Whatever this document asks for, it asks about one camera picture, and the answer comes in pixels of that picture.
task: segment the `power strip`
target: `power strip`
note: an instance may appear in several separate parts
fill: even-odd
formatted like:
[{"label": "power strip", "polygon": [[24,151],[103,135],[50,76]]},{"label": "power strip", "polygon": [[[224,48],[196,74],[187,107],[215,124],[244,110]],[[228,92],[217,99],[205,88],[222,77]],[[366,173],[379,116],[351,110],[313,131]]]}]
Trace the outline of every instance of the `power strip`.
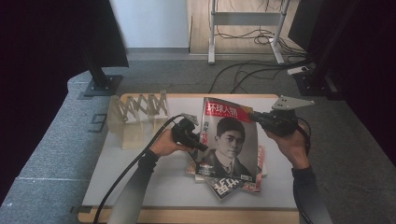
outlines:
[{"label": "power strip", "polygon": [[288,70],[288,75],[292,76],[292,75],[296,75],[302,72],[307,72],[309,69],[305,66],[301,66],[301,67],[296,67],[296,68],[291,68]]}]

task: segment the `table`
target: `table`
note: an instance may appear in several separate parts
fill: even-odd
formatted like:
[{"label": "table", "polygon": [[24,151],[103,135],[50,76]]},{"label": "table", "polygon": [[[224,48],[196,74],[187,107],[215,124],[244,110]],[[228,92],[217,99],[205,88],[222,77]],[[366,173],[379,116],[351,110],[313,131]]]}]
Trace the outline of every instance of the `table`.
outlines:
[{"label": "table", "polygon": [[[125,102],[128,95],[124,94],[120,99]],[[167,94],[170,116],[183,112],[196,115],[200,122],[205,96],[248,105],[262,112],[271,110],[277,100],[277,96],[265,94]],[[175,152],[157,162],[139,222],[196,223],[198,218],[200,223],[298,223],[298,211],[292,196],[291,165],[260,126],[258,134],[259,144],[265,146],[265,165],[268,170],[268,176],[262,181],[262,192],[253,194],[241,190],[219,201],[207,184],[196,184],[193,176],[186,173],[189,162],[187,153]],[[78,214],[81,222],[93,221],[96,208],[106,191],[142,149],[123,150],[120,138],[112,132],[107,134]],[[100,216],[101,221],[109,218],[111,205],[135,169],[131,169],[108,198],[106,209]]]},{"label": "table", "polygon": [[274,38],[270,38],[271,48],[278,63],[285,61],[278,48],[278,40],[285,21],[290,0],[286,0],[281,12],[217,12],[216,0],[212,0],[210,12],[209,64],[215,63],[215,25],[265,25],[276,26]]}]

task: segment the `white tabletop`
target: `white tabletop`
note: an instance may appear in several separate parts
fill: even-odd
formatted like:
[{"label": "white tabletop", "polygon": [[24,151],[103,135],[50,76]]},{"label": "white tabletop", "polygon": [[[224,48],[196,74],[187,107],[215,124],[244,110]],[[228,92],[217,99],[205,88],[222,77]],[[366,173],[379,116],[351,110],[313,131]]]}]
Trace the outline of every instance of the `white tabletop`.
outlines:
[{"label": "white tabletop", "polygon": [[[170,116],[179,113],[196,115],[201,121],[203,97],[201,95],[180,94],[168,95],[167,102]],[[207,95],[253,107],[255,111],[269,112],[276,101],[260,95]],[[239,189],[225,200],[219,201],[206,183],[196,183],[194,176],[187,174],[189,155],[186,152],[175,152],[163,157],[148,184],[144,201],[145,206],[160,207],[242,207],[242,208],[296,208],[292,195],[291,164],[280,153],[275,142],[269,139],[258,125],[259,145],[265,147],[265,165],[268,175],[262,180],[260,193],[249,193]],[[82,205],[99,205],[108,189],[126,166],[143,150],[121,149],[120,139],[109,132],[103,151],[96,164]],[[131,177],[137,165],[123,178],[108,198],[106,205],[112,205],[117,199],[127,179]]]}]

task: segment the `dark suit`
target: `dark suit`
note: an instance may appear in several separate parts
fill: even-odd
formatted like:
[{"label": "dark suit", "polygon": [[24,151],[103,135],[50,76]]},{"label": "dark suit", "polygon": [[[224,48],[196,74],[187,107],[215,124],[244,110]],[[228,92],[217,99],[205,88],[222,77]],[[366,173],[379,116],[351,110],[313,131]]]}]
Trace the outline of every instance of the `dark suit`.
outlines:
[{"label": "dark suit", "polygon": [[[213,166],[214,168],[212,171],[215,172],[214,177],[230,176],[224,170],[215,152],[215,149],[211,149],[200,163],[206,163],[207,165]],[[238,158],[235,157],[233,162],[233,177],[240,178],[241,175],[252,176],[248,169],[238,160]]]}]

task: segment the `magazine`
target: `magazine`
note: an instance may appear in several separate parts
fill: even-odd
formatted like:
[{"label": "magazine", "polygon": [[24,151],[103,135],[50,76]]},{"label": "magazine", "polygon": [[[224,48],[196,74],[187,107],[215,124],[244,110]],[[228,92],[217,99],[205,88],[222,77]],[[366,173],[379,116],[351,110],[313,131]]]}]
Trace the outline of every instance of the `magazine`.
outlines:
[{"label": "magazine", "polygon": [[206,97],[200,141],[208,146],[196,157],[196,174],[256,182],[257,125],[248,113],[253,108]]},{"label": "magazine", "polygon": [[225,197],[229,196],[236,189],[241,188],[245,181],[240,179],[231,179],[231,178],[206,178],[207,184],[209,187],[215,192],[218,199],[222,200]]},{"label": "magazine", "polygon": [[262,189],[262,178],[268,174],[264,163],[264,147],[259,146],[259,156],[257,158],[256,182],[246,182],[242,189],[250,192],[260,192]]}]

